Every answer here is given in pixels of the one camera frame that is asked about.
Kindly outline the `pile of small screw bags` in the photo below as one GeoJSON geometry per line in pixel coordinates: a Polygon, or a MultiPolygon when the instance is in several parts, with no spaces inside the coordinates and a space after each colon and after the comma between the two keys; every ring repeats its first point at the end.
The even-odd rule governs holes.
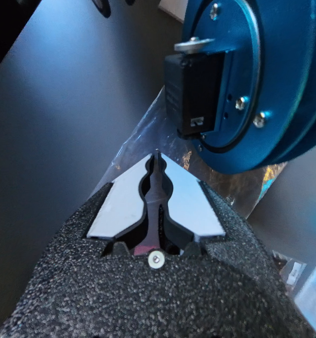
{"type": "Polygon", "coordinates": [[[272,258],[286,287],[293,290],[307,264],[274,250],[272,251],[272,258]]]}

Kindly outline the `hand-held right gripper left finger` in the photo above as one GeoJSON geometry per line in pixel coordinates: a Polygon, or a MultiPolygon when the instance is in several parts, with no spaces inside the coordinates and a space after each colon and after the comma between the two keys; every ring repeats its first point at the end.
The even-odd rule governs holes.
{"type": "Polygon", "coordinates": [[[153,154],[148,154],[111,182],[86,238],[124,242],[134,249],[148,233],[145,195],[151,187],[153,154]]]}

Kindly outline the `clear plastic bag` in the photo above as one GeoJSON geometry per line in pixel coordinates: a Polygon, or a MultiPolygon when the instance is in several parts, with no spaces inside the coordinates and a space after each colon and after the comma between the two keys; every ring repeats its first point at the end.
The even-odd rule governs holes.
{"type": "Polygon", "coordinates": [[[147,154],[157,154],[157,149],[199,180],[206,182],[244,218],[249,217],[287,165],[284,162],[234,175],[214,171],[200,158],[191,141],[177,136],[176,129],[166,114],[163,87],[89,197],[147,154]]]}

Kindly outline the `grey desk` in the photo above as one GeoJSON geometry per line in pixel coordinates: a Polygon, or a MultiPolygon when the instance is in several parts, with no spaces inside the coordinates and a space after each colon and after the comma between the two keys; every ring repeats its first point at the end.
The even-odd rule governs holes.
{"type": "Polygon", "coordinates": [[[222,241],[135,256],[86,238],[182,41],[158,3],[41,1],[0,65],[0,337],[316,337],[295,303],[316,267],[316,146],[248,218],[201,181],[222,241]],[[273,250],[307,264],[293,290],[273,250]]]}

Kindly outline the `blue robot arm base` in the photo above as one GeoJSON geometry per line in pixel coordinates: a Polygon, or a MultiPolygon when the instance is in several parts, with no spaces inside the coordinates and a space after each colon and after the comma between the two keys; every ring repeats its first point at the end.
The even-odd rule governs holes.
{"type": "Polygon", "coordinates": [[[188,1],[165,57],[166,113],[215,171],[316,146],[316,1],[188,1]]]}

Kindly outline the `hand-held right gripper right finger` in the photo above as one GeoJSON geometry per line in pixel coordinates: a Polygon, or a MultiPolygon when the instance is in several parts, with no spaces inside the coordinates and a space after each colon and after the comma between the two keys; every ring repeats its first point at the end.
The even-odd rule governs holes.
{"type": "Polygon", "coordinates": [[[168,254],[181,254],[188,244],[225,238],[225,229],[202,182],[163,153],[158,153],[165,199],[159,207],[159,244],[168,254]]]}

